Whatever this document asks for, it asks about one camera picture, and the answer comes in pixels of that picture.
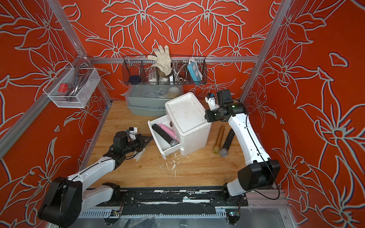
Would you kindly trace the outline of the white drawer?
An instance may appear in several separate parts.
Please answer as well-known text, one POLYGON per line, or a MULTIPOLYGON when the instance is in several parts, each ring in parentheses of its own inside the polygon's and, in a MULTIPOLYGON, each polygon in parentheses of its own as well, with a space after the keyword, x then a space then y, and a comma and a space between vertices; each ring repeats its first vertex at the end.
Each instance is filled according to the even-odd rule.
POLYGON ((168 115, 147 122, 163 159, 183 148, 175 126, 168 115))

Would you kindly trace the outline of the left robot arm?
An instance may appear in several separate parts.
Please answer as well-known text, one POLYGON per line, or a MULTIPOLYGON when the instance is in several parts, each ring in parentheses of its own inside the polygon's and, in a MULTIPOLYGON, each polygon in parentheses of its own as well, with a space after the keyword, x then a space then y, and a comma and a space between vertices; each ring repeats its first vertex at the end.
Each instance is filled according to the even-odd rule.
POLYGON ((81 213, 99 204, 123 205, 119 185, 105 182, 98 188, 90 189, 90 186, 116 170, 125 160, 142 152, 152 139, 130 131, 117 132, 113 144, 98 161, 73 175, 57 177, 51 182, 38 218, 68 228, 81 213))

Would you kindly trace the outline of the white drawer cabinet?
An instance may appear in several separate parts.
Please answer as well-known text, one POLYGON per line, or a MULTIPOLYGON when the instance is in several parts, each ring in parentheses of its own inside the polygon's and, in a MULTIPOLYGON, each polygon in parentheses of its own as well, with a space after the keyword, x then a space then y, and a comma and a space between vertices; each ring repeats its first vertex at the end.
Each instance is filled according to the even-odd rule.
POLYGON ((189 92, 166 102, 165 109, 181 144, 182 156, 206 146, 212 124, 205 119, 205 109, 193 93, 189 92))

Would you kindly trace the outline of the small white orange packet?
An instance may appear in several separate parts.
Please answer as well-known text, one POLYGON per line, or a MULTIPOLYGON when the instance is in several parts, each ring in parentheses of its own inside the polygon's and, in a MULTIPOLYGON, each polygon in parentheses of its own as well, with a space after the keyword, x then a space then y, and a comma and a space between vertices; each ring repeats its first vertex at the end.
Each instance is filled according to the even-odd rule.
POLYGON ((134 160, 139 161, 141 159, 141 157, 143 156, 144 152, 145 152, 145 150, 136 154, 136 156, 134 157, 134 160))

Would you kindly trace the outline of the black sparkly microphone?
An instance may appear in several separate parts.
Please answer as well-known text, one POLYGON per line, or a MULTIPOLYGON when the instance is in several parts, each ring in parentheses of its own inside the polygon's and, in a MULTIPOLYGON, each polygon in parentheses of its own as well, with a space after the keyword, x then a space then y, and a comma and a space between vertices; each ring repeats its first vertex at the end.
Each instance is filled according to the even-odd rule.
POLYGON ((152 125, 152 129, 160 135, 167 143, 170 144, 171 147, 179 144, 178 141, 174 140, 171 136, 169 136, 163 129, 161 129, 157 124, 152 125))
POLYGON ((231 129, 227 135, 227 138, 223 144, 223 147, 221 148, 219 154, 222 156, 222 157, 227 157, 228 155, 228 151, 231 147, 231 144, 233 142, 233 139, 235 137, 235 132, 233 129, 231 129))

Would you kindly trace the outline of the pink microphone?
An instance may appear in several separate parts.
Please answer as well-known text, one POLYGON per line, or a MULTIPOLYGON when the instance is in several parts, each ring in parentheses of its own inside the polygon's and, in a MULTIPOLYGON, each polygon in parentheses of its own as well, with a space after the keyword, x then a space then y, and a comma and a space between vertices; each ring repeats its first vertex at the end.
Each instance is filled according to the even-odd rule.
POLYGON ((177 136, 175 134, 175 132, 170 129, 169 127, 167 127, 166 125, 159 123, 158 126, 163 129, 169 136, 171 136, 174 140, 178 141, 177 136))

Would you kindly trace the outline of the gold microphone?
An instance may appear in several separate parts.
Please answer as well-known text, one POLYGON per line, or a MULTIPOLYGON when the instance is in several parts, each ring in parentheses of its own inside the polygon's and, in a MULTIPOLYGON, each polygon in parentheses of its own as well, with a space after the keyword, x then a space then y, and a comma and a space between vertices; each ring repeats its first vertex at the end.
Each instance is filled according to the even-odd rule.
POLYGON ((224 134, 224 130, 225 130, 225 126, 222 125, 220 127, 220 130, 219 130, 219 133, 218 133, 218 136, 217 136, 217 139, 215 141, 215 144, 213 146, 213 153, 214 154, 219 154, 220 153, 220 150, 221 150, 221 142, 222 142, 222 138, 223 138, 223 134, 224 134))

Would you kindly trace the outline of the white power strip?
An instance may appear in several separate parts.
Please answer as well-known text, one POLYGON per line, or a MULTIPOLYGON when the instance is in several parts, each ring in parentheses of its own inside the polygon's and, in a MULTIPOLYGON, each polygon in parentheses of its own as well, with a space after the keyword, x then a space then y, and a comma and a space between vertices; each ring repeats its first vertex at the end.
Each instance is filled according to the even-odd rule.
POLYGON ((158 81, 157 71, 156 70, 150 71, 149 74, 148 74, 148 82, 154 83, 154 82, 157 82, 157 81, 158 81))

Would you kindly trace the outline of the dark blue round lid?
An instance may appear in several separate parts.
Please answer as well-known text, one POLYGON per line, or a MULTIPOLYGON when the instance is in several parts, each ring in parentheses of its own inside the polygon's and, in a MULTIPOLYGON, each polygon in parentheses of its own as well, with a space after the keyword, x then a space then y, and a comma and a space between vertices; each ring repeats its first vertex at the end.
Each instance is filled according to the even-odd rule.
POLYGON ((137 84, 141 83, 140 76, 139 75, 130 76, 129 83, 132 85, 137 85, 137 84))

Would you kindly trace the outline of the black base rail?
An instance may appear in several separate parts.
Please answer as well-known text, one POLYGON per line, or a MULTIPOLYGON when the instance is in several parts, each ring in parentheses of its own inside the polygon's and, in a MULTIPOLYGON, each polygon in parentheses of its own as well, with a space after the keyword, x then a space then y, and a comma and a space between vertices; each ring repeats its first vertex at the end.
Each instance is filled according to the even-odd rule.
POLYGON ((221 186, 121 188, 121 202, 96 209, 122 209, 123 216, 224 218, 248 206, 245 195, 224 197, 221 186))

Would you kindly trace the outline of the white work glove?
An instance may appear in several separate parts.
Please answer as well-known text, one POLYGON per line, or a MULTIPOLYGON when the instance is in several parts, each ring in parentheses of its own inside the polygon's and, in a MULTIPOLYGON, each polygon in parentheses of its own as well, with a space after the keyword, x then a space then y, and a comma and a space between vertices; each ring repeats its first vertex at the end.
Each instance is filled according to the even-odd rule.
POLYGON ((152 65, 153 67, 158 68, 165 76, 169 76, 172 73, 171 67, 171 57, 169 46, 159 45, 158 48, 153 49, 154 55, 148 55, 147 58, 149 60, 155 61, 152 65))

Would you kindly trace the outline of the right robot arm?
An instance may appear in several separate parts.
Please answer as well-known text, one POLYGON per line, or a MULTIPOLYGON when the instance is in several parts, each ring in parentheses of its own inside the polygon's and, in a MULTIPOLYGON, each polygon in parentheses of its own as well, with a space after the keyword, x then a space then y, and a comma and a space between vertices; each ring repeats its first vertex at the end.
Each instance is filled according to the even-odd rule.
POLYGON ((245 158, 246 166, 238 171, 237 178, 224 184, 223 196, 229 199, 276 185, 280 171, 279 161, 271 159, 261 145, 244 104, 235 102, 229 89, 220 90, 216 94, 209 93, 205 101, 209 106, 204 116, 207 122, 227 122, 237 137, 245 158))

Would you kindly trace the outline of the grey plastic bin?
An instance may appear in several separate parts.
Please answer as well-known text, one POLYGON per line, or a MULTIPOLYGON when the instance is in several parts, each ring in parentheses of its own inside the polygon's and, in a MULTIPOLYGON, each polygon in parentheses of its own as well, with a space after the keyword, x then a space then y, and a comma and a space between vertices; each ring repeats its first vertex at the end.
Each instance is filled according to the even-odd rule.
POLYGON ((133 115, 162 117, 166 115, 165 103, 183 93, 182 85, 132 85, 125 99, 133 115))

